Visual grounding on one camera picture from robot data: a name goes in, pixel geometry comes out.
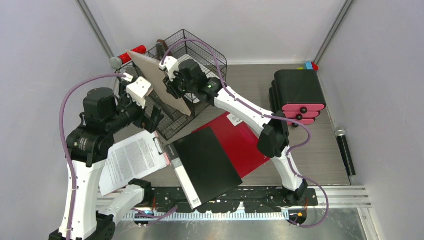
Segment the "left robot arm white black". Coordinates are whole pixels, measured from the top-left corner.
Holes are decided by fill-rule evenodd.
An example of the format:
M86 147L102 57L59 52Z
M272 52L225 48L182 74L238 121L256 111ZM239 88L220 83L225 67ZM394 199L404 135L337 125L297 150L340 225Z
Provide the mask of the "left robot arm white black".
M49 235L51 240L110 240L120 220L136 205L148 207L154 200L152 184L131 177L124 191L104 210L97 210L97 194L102 171L114 136L135 125L153 133L163 119L160 106L145 110L130 99L120 101L113 90L95 88L83 100L80 125L64 142L68 163L68 189L60 227Z

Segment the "black pink drawer cabinet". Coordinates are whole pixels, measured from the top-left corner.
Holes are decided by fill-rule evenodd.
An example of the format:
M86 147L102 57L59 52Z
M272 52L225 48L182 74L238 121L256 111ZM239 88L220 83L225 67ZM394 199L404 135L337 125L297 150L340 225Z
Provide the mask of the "black pink drawer cabinet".
M304 125L313 124L327 106L314 70L278 70L268 93L272 112L282 111Z

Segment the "black clip file folder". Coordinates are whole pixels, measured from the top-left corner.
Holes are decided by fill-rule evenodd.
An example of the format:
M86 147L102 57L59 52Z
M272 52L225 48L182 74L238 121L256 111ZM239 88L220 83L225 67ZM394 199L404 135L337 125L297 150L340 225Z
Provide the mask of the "black clip file folder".
M192 210L243 183L210 127L164 147Z

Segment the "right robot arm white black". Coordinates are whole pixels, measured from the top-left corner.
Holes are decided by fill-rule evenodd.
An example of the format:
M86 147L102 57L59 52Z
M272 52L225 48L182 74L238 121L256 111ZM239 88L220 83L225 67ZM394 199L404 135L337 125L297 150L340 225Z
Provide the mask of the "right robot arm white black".
M289 119L282 111L273 113L246 100L228 86L221 71L217 72L217 77L207 77L193 59L179 62L174 57L165 57L159 62L159 69L165 73L163 82L174 98L193 94L201 102L233 114L254 130L259 136L257 149L274 163L287 202L299 205L305 199L308 183L294 163L287 125Z

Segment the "beige folder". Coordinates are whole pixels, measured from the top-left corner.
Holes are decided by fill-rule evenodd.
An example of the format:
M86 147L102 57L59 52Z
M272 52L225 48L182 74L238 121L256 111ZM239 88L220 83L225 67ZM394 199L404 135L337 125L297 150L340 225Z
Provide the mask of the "beige folder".
M174 98L170 93L167 92L167 87L164 84L164 79L167 77L167 75L162 70L160 70L159 60L131 50L128 50L127 54L135 63L135 65L141 70L144 78L152 84L154 91L165 104L187 116L191 116L192 111L186 102L182 98Z

